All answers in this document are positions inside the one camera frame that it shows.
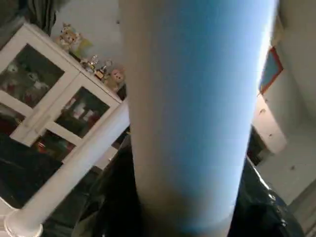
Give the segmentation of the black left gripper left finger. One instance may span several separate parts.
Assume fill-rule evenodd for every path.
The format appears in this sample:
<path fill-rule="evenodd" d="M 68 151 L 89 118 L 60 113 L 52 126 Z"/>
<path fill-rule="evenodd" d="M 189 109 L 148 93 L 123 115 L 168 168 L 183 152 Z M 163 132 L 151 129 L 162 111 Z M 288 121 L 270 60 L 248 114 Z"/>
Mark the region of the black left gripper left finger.
<path fill-rule="evenodd" d="M 131 137 L 92 185 L 73 229 L 75 237 L 141 237 L 143 223 L 136 191 Z"/>

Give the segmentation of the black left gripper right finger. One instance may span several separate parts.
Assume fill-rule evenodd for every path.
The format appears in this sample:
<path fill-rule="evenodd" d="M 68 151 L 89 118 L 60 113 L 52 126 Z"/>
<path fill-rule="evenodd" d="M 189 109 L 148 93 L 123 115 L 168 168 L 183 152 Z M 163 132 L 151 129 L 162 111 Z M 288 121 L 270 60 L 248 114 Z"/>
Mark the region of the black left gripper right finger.
<path fill-rule="evenodd" d="M 245 159 L 228 236 L 303 237 L 305 234 L 283 199 Z"/>

